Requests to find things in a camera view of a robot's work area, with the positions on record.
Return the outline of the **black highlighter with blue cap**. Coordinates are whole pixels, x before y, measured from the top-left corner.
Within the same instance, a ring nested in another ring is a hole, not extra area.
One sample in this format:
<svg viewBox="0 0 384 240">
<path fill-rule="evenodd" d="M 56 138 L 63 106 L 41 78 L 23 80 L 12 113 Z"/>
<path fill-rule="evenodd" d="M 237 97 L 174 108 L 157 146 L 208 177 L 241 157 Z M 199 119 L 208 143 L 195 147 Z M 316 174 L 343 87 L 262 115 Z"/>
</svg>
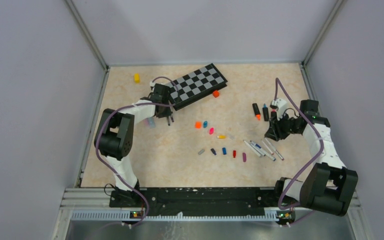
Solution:
<svg viewBox="0 0 384 240">
<path fill-rule="evenodd" d="M 263 119 L 265 122 L 268 122 L 270 120 L 270 115 L 269 115 L 269 109 L 268 106 L 264 103 L 262 107 L 262 113 L 263 113 Z"/>
</svg>

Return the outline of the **white marker with pink band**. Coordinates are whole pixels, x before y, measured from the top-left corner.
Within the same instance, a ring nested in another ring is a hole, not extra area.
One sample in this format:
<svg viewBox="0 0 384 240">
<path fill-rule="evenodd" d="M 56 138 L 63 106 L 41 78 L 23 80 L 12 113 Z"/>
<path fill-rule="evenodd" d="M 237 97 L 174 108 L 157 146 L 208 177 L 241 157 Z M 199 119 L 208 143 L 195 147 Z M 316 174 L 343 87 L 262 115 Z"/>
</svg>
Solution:
<svg viewBox="0 0 384 240">
<path fill-rule="evenodd" d="M 268 138 L 264 138 L 265 142 L 272 148 L 272 150 L 277 154 L 277 156 L 284 161 L 285 158 L 281 155 L 281 153 L 276 149 L 276 147 L 270 142 Z"/>
</svg>

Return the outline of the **black orange-tip highlighter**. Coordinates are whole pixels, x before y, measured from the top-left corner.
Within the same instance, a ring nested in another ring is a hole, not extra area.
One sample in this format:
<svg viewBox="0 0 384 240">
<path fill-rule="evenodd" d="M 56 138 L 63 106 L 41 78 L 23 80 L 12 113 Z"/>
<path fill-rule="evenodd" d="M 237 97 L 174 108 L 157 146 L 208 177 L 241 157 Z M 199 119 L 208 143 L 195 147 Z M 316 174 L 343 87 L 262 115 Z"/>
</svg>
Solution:
<svg viewBox="0 0 384 240">
<path fill-rule="evenodd" d="M 254 112 L 255 117 L 260 121 L 261 120 L 261 112 L 260 112 L 258 104 L 253 103 L 252 108 L 253 108 L 253 112 Z"/>
</svg>

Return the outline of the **white marker blue cap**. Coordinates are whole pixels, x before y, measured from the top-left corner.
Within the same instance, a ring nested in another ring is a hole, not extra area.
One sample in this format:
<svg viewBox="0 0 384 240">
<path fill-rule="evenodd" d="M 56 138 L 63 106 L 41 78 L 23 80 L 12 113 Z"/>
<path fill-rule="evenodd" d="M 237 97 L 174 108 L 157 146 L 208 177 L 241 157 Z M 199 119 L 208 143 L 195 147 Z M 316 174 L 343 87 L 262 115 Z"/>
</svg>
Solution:
<svg viewBox="0 0 384 240">
<path fill-rule="evenodd" d="M 250 141 L 250 144 L 251 146 L 256 149 L 260 154 L 262 154 L 264 157 L 268 157 L 271 161 L 276 161 L 276 158 L 268 153 L 267 151 L 265 151 L 260 145 L 258 145 L 257 143 L 255 143 L 254 141 Z"/>
</svg>

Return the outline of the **white marker grey cap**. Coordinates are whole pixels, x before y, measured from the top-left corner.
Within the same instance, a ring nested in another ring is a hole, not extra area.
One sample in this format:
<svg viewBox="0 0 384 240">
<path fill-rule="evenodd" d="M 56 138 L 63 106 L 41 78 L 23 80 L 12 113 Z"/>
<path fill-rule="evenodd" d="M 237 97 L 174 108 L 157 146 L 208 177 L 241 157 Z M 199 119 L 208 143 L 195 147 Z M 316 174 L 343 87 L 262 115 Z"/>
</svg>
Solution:
<svg viewBox="0 0 384 240">
<path fill-rule="evenodd" d="M 248 148 L 250 148 L 251 149 L 251 151 L 253 152 L 253 153 L 255 153 L 259 158 L 262 158 L 263 157 L 263 155 L 258 151 L 258 150 L 256 150 L 248 141 L 246 141 L 246 140 L 243 140 L 243 142 L 245 143 L 245 145 L 248 147 Z"/>
</svg>

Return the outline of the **purple marker cap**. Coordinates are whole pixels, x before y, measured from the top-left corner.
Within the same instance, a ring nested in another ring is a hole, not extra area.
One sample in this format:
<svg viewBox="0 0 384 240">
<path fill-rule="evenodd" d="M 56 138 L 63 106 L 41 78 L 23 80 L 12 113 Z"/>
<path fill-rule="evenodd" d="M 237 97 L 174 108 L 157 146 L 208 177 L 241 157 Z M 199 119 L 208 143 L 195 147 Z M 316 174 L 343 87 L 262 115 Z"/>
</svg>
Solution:
<svg viewBox="0 0 384 240">
<path fill-rule="evenodd" d="M 243 161 L 244 163 L 247 162 L 247 154 L 246 154 L 245 152 L 242 153 L 242 161 Z"/>
</svg>

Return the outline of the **orange highlighter cap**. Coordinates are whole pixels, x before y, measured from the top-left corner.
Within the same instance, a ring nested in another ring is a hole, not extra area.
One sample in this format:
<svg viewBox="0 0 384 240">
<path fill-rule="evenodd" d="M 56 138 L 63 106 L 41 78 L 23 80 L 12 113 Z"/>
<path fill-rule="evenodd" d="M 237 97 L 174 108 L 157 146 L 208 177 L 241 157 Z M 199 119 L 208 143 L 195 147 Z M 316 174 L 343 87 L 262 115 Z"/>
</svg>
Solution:
<svg viewBox="0 0 384 240">
<path fill-rule="evenodd" d="M 197 121 L 196 123 L 195 123 L 195 128 L 196 129 L 200 129 L 202 127 L 202 123 L 200 122 L 200 121 Z"/>
</svg>

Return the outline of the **dark blue marker cap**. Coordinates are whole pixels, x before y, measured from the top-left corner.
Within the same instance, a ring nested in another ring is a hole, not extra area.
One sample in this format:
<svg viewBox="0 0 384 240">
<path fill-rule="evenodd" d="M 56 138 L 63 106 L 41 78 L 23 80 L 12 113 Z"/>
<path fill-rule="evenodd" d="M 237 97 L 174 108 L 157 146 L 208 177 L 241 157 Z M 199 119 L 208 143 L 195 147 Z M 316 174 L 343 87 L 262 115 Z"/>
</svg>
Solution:
<svg viewBox="0 0 384 240">
<path fill-rule="evenodd" d="M 213 155 L 215 155 L 215 156 L 217 155 L 217 152 L 214 148 L 211 148 L 210 151 L 212 152 Z"/>
</svg>

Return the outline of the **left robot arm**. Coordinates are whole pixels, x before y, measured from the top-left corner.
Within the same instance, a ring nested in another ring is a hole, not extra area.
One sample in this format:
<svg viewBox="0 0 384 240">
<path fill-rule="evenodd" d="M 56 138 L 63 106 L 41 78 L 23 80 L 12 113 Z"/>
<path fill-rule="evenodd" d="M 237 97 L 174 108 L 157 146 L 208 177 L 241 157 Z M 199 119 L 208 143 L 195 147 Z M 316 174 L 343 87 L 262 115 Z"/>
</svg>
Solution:
<svg viewBox="0 0 384 240">
<path fill-rule="evenodd" d="M 151 90 L 148 96 L 130 105 L 105 109 L 94 140 L 97 158 L 113 173 L 116 189 L 123 191 L 121 200 L 129 207 L 136 206 L 141 198 L 129 156 L 135 125 L 152 117 L 169 118 L 171 107 L 176 104 L 170 101 L 169 86 L 153 83 Z"/>
</svg>

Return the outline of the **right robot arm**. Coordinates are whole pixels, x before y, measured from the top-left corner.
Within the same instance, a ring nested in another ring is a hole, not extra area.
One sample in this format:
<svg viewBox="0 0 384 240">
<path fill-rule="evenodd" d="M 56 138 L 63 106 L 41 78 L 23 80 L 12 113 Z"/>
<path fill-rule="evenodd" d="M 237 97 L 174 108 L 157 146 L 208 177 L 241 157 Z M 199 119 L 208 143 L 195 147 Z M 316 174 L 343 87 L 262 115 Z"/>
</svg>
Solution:
<svg viewBox="0 0 384 240">
<path fill-rule="evenodd" d="M 293 199 L 303 208 L 344 216 L 350 206 L 358 174 L 342 162 L 331 138 L 331 125 L 319 113 L 316 100 L 302 100 L 296 117 L 289 116 L 288 103 L 278 98 L 271 102 L 269 128 L 265 138 L 280 141 L 289 135 L 302 135 L 315 160 L 304 181 L 282 177 L 276 181 L 273 200 L 287 206 Z"/>
</svg>

